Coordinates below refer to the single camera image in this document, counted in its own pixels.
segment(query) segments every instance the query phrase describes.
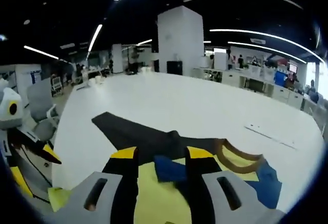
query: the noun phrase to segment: white pillar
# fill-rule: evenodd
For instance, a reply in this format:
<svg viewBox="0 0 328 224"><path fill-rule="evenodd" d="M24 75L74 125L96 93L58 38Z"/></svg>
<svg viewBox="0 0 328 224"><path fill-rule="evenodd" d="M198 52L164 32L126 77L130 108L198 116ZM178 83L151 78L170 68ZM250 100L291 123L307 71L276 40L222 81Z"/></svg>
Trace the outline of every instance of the white pillar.
<svg viewBox="0 0 328 224"><path fill-rule="evenodd" d="M314 80L314 86L317 91L318 91L318 87L319 87L319 74L320 74L319 66L320 66L319 63L316 63L316 75L315 75L315 80Z"/></svg>
<svg viewBox="0 0 328 224"><path fill-rule="evenodd" d="M122 57L122 45L116 44L112 46L112 60L113 60L113 72L123 72L123 57Z"/></svg>
<svg viewBox="0 0 328 224"><path fill-rule="evenodd" d="M183 75L191 76L204 55L202 16L184 7L158 15L159 71L167 73L167 61L182 61Z"/></svg>

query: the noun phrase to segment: white table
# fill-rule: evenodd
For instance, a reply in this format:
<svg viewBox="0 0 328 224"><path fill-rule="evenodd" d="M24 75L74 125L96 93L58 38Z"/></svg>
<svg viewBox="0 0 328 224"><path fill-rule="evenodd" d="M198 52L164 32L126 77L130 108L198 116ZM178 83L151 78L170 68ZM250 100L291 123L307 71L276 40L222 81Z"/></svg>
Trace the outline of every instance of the white table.
<svg viewBox="0 0 328 224"><path fill-rule="evenodd" d="M262 153L282 182L277 208L284 212L302 196L321 162L324 142L308 114L247 90L151 72L74 88L54 144L63 162L52 168L55 187L74 188L94 171L102 171L116 151L91 122L106 111L162 131L177 130L181 136L227 138L242 151ZM294 141L298 150L246 129L249 124Z"/></svg>

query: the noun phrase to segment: person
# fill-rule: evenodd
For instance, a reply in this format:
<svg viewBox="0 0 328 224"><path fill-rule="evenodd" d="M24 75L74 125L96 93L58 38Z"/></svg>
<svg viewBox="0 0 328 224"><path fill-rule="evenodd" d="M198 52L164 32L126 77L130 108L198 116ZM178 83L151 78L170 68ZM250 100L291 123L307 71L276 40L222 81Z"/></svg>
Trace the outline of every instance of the person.
<svg viewBox="0 0 328 224"><path fill-rule="evenodd" d="M113 60L110 59L110 60L109 60L109 73L110 73L110 74L113 73L113 64L114 64Z"/></svg>
<svg viewBox="0 0 328 224"><path fill-rule="evenodd" d="M298 82L297 75L296 73L291 73L288 75L288 78L285 80L284 87L286 88L294 87L295 82Z"/></svg>
<svg viewBox="0 0 328 224"><path fill-rule="evenodd" d="M243 64L244 64L244 59L242 59L242 55L239 55L239 58L238 58L238 64L239 64L239 67L241 69L244 68Z"/></svg>
<svg viewBox="0 0 328 224"><path fill-rule="evenodd" d="M312 93L317 92L316 88L314 87L314 80L311 80L311 86L306 93L307 93L307 95L309 95L311 92Z"/></svg>

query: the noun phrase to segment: office chair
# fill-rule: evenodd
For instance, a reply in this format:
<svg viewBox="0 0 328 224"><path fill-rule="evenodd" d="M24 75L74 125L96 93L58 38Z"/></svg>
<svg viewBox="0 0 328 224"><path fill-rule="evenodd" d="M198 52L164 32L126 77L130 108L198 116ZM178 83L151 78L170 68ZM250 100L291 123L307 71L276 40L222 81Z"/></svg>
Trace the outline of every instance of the office chair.
<svg viewBox="0 0 328 224"><path fill-rule="evenodd" d="M60 77L52 78L51 80L51 88L54 91L54 93L63 94L63 85L60 81Z"/></svg>
<svg viewBox="0 0 328 224"><path fill-rule="evenodd" d="M59 122L56 105L52 100L50 78L31 85L27 89L27 98L31 117L37 123L33 132L39 140L49 141Z"/></svg>

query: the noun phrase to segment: monitor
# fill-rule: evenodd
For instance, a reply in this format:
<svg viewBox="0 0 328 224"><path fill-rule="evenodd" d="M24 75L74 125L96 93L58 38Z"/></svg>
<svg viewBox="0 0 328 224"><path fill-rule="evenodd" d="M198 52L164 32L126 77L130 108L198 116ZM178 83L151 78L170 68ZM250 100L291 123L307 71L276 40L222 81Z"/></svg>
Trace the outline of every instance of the monitor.
<svg viewBox="0 0 328 224"><path fill-rule="evenodd" d="M289 64L288 70L293 73L297 73L297 66L293 64Z"/></svg>

